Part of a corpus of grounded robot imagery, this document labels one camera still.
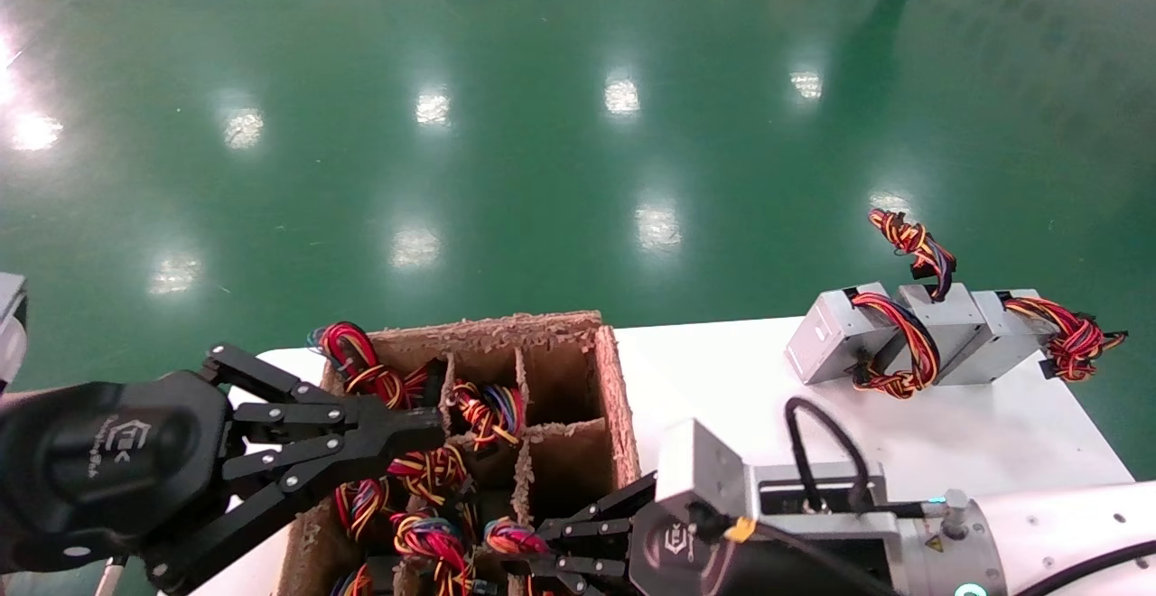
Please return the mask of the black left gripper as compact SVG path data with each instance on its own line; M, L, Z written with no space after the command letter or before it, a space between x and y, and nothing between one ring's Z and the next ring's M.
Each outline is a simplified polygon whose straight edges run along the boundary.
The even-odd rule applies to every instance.
M5 394L3 573L140 556L158 591L194 593L339 485L445 441L433 408L338 396L230 344L207 353L201 375ZM217 385L259 402L232 411ZM231 508L239 489L218 472L230 416L252 444L341 442L277 468Z

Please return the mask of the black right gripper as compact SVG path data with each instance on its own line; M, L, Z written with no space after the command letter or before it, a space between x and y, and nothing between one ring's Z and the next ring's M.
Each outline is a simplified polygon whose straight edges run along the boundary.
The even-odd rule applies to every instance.
M505 556L527 595L892 595L895 515L861 515L842 502L805 511L765 501L744 542L705 541L686 513L654 502L650 472L572 517L547 517L542 541L566 547L630 531L627 563L590 556Z

